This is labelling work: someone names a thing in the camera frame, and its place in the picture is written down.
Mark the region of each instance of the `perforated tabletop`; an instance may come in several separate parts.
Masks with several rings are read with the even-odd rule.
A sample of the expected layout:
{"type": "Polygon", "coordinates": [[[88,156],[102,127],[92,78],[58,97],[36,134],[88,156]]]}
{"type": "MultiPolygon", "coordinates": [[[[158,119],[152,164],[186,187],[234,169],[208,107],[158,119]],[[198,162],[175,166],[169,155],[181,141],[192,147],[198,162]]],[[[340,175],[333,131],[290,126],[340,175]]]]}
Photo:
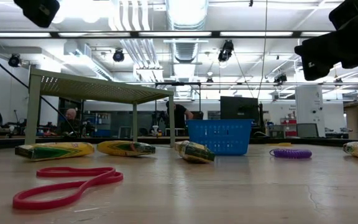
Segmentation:
{"type": "Polygon", "coordinates": [[[172,96],[172,91],[49,72],[32,68],[30,78],[41,77],[40,94],[82,100],[141,104],[172,96]]]}

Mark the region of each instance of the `gray metal table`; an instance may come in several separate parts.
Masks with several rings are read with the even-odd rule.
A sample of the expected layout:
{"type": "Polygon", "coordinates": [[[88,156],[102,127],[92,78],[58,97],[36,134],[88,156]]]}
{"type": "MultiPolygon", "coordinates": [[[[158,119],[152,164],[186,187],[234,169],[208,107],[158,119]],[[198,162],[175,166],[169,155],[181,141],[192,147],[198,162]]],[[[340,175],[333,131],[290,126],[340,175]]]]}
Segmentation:
{"type": "MultiPolygon", "coordinates": [[[[138,104],[169,97],[170,111],[173,111],[172,91],[31,68],[25,131],[26,144],[35,143],[41,95],[132,104],[134,106],[134,141],[137,141],[138,104]]],[[[170,127],[171,146],[173,146],[175,143],[175,118],[173,115],[170,116],[170,127]]]]}

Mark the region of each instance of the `table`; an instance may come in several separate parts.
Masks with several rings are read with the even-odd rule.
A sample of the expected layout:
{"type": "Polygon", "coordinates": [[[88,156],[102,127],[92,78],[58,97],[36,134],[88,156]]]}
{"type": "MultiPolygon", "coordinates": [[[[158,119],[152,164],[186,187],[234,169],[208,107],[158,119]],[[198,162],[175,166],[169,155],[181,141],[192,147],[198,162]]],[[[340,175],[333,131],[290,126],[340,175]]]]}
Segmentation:
{"type": "MultiPolygon", "coordinates": [[[[173,92],[139,85],[110,82],[96,78],[50,72],[30,67],[29,105],[25,143],[34,144],[39,114],[40,95],[81,100],[98,100],[133,105],[133,140],[137,141],[137,105],[169,97],[173,111],[173,92]]],[[[171,146],[175,143],[175,117],[170,116],[171,146]]]]}
{"type": "Polygon", "coordinates": [[[296,145],[312,150],[312,159],[276,159],[269,155],[275,147],[251,145],[247,156],[219,156],[209,165],[189,164],[167,147],[140,158],[96,153],[44,162],[26,162],[13,149],[1,149],[0,223],[358,223],[358,158],[340,147],[296,145]],[[125,179],[90,188],[64,208],[12,210],[12,197],[21,190],[79,180],[35,177],[49,166],[114,166],[125,179]]]}

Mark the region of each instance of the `person in black shirt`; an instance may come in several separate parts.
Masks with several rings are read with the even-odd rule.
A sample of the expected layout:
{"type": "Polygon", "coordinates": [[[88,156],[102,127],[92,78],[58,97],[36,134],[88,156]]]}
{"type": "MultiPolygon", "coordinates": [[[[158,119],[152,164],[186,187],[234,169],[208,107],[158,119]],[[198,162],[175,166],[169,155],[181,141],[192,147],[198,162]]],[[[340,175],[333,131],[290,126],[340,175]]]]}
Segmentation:
{"type": "MultiPolygon", "coordinates": [[[[167,112],[169,115],[169,101],[166,104],[167,112]]],[[[175,128],[185,128],[185,115],[187,119],[193,119],[193,113],[191,113],[188,109],[186,109],[182,105],[173,104],[174,115],[175,115],[175,128]]]]}
{"type": "Polygon", "coordinates": [[[77,112],[74,109],[68,109],[66,111],[66,119],[67,121],[63,121],[58,125],[57,134],[66,136],[67,134],[71,133],[73,130],[70,125],[73,126],[76,132],[80,132],[81,128],[81,121],[75,119],[77,112]]]}

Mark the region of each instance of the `black monitor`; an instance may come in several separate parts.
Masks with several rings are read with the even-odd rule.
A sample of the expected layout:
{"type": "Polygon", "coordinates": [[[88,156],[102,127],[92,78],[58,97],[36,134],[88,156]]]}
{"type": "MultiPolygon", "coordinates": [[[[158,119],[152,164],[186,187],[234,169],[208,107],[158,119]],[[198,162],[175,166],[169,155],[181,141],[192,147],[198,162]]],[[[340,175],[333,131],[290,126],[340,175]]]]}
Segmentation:
{"type": "Polygon", "coordinates": [[[221,96],[221,119],[253,119],[259,125],[258,99],[221,96]]]}

